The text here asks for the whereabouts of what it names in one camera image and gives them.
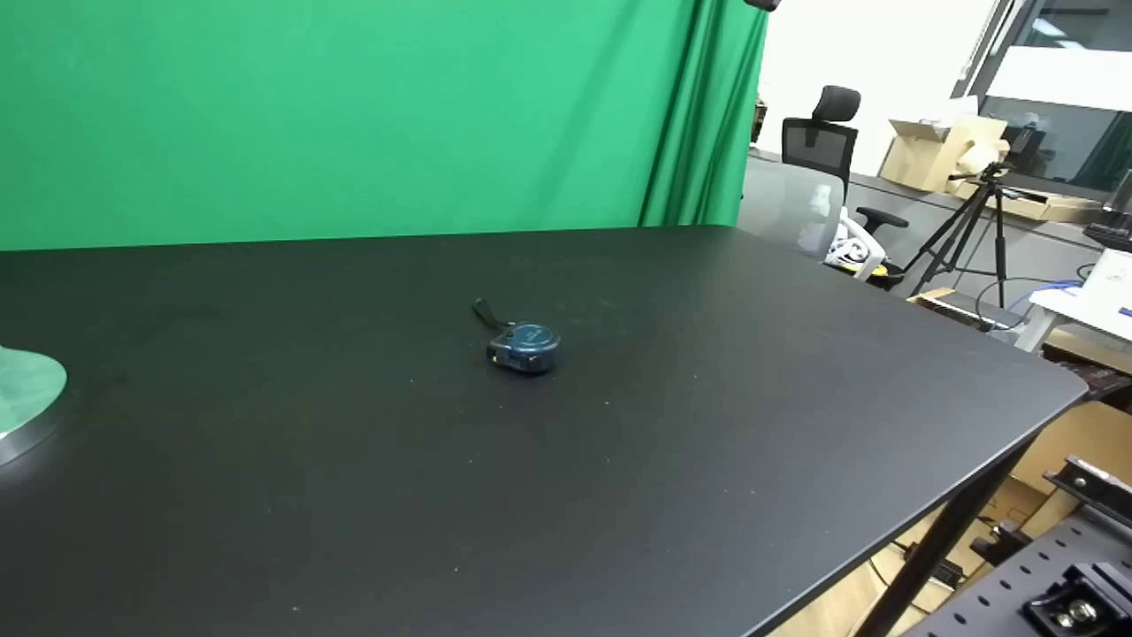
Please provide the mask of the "open cardboard box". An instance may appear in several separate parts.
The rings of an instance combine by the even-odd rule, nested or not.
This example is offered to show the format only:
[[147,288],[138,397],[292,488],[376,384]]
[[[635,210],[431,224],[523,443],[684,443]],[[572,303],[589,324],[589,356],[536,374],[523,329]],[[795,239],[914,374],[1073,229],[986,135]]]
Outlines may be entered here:
[[914,192],[941,192],[964,153],[995,159],[1000,135],[1003,124],[995,118],[894,119],[882,178]]

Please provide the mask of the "black office chair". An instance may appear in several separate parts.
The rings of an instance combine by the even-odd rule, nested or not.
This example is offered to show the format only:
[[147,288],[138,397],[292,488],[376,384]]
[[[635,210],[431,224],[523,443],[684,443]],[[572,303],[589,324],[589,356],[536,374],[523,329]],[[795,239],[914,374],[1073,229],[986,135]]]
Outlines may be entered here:
[[832,174],[842,188],[852,185],[852,153],[861,112],[861,93],[844,83],[825,83],[806,118],[782,119],[782,159],[818,174]]

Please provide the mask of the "black perforated breadboard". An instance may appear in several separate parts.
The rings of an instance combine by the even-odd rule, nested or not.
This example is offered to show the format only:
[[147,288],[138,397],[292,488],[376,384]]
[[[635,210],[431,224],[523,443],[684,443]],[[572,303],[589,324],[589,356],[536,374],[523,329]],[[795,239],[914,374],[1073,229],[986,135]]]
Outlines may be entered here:
[[1068,461],[1075,509],[907,637],[1132,637],[1132,485]]

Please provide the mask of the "blue measuring tape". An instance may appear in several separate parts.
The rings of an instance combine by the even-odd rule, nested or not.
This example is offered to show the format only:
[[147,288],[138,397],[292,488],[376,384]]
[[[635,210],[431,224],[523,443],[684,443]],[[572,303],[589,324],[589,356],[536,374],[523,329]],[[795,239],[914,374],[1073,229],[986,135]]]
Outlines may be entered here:
[[499,318],[483,297],[471,302],[475,318],[489,329],[483,356],[512,374],[543,374],[556,368],[561,336],[543,323]]

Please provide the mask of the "grey chair back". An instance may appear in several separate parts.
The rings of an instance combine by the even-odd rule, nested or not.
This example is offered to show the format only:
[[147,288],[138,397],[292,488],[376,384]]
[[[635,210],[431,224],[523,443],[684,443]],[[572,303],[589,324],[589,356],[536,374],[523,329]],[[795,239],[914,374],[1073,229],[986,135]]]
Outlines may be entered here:
[[800,253],[825,257],[837,229],[842,194],[844,188],[832,174],[749,159],[739,227]]

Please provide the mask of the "black table leg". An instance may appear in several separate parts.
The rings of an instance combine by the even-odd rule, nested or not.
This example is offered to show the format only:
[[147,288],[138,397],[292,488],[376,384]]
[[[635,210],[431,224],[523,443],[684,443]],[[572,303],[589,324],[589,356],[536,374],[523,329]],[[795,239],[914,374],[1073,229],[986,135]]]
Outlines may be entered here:
[[980,515],[1000,482],[1014,470],[1014,464],[1029,451],[1029,438],[991,461],[976,470],[963,488],[956,488],[936,513],[936,519],[920,538],[915,551],[884,588],[884,594],[869,604],[855,637],[889,637],[889,631],[903,619],[903,613],[915,600],[934,567],[960,546],[964,526]]

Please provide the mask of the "green backdrop curtain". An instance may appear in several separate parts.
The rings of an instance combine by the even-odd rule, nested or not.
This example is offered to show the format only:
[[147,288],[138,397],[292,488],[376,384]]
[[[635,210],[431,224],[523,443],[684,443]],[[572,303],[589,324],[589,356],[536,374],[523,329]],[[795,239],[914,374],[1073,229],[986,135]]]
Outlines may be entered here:
[[0,0],[0,244],[729,227],[746,0]]

